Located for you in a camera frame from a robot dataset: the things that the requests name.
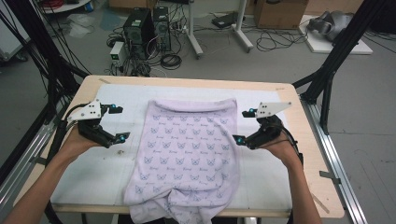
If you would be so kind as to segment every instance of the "human arm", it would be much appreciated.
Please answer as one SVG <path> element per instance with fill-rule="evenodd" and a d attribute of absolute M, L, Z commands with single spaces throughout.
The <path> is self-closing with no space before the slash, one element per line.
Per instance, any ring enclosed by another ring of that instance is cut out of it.
<path fill-rule="evenodd" d="M 99 145 L 79 135 L 78 128 L 75 127 L 37 181 L 8 214 L 4 224 L 39 223 L 50 196 L 68 165 L 80 154 L 96 146 Z"/>
<path fill-rule="evenodd" d="M 288 137 L 282 133 L 277 139 L 261 146 L 261 148 L 270 151 L 288 169 L 293 207 L 293 223 L 322 223 L 306 182 L 303 165 Z"/>

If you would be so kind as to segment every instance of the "folded cloth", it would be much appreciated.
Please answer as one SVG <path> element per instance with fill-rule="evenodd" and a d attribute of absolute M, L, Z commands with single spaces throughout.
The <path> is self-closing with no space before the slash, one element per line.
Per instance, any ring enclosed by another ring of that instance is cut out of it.
<path fill-rule="evenodd" d="M 239 185 L 236 100 L 148 102 L 135 168 L 124 195 L 131 218 L 210 224 Z"/>

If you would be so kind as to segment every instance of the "concrete floor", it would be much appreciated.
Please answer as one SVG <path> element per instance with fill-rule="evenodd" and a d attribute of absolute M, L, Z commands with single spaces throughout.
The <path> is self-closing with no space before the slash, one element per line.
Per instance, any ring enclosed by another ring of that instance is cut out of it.
<path fill-rule="evenodd" d="M 108 27 L 123 25 L 125 15 L 111 14 L 105 2 L 99 2 L 89 15 L 95 18 L 94 32 L 83 38 L 66 36 L 69 48 L 82 63 L 96 75 L 104 75 L 111 64 L 106 46 Z M 70 13 L 85 13 L 82 10 Z M 60 19 L 67 13 L 59 15 Z M 196 24 L 212 27 L 208 18 L 197 19 Z M 247 18 L 247 24 L 253 24 Z M 256 46 L 261 32 L 247 33 Z M 197 32 L 204 50 L 200 60 L 195 59 L 185 36 L 179 40 L 182 65 L 173 71 L 164 70 L 168 77 L 242 80 L 292 83 L 319 69 L 327 54 L 312 53 L 305 43 L 288 49 L 249 54 L 241 48 L 231 31 Z M 396 50 L 396 41 L 374 38 L 384 46 Z M 329 131 L 369 223 L 396 223 L 396 104 L 395 54 L 363 38 L 374 51 L 372 55 L 349 55 L 338 70 L 332 88 Z M 152 71 L 153 76 L 164 73 Z M 46 103 L 42 80 L 32 60 L 27 63 L 12 61 L 0 67 L 1 148 L 0 162 L 18 144 L 35 117 Z M 61 214 L 65 223 L 79 223 L 79 214 Z M 110 223 L 111 215 L 88 214 L 89 223 Z M 325 223 L 349 223 L 349 218 L 325 219 Z M 284 219 L 265 218 L 262 223 L 286 223 Z"/>

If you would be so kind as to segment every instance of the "butterfly pattern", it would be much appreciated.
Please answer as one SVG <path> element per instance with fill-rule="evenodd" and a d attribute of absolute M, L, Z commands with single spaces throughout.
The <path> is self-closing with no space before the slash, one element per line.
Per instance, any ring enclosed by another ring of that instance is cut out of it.
<path fill-rule="evenodd" d="M 135 164 L 139 168 L 134 169 L 131 182 L 134 206 L 146 206 L 149 212 L 161 207 L 178 223 L 204 224 L 200 208 L 194 205 L 219 207 L 231 198 L 226 189 L 237 186 L 230 182 L 238 179 L 233 176 L 239 172 L 230 143 L 231 134 L 236 133 L 236 106 L 213 112 L 179 112 L 166 102 L 155 106 L 156 110 L 149 107 L 147 111 L 145 125 L 149 126 L 140 140 Z M 189 199 L 146 205 L 174 189 Z M 189 209 L 177 210 L 181 204 L 188 204 Z"/>

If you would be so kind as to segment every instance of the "white mat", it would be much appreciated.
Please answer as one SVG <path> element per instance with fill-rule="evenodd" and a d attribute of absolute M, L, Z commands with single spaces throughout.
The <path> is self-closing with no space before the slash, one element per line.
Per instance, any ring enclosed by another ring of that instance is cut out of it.
<path fill-rule="evenodd" d="M 244 119 L 241 112 L 256 108 L 259 102 L 279 102 L 275 91 L 242 91 L 204 88 L 177 88 L 131 85 L 104 85 L 97 93 L 102 104 L 124 108 L 109 115 L 101 125 L 109 133 L 131 132 L 124 144 L 109 149 L 92 148 L 66 170 L 51 200 L 53 203 L 123 205 L 122 196 L 134 169 L 134 159 L 142 133 L 147 102 L 150 99 L 219 101 L 236 98 L 238 133 L 250 135 L 259 129 L 255 119 Z M 278 116 L 287 126 L 283 113 Z M 228 208 L 288 211 L 291 198 L 287 170 L 266 150 L 241 150 L 241 184 Z"/>
<path fill-rule="evenodd" d="M 314 53 L 330 53 L 332 51 L 332 43 L 327 40 L 324 35 L 319 34 L 317 31 L 308 31 L 306 26 L 308 25 L 310 19 L 317 16 L 307 16 L 303 15 L 300 23 L 299 30 L 302 34 L 308 33 L 308 40 L 306 44 Z M 350 54 L 372 54 L 373 51 L 362 41 L 359 40 L 359 44 L 353 48 Z"/>

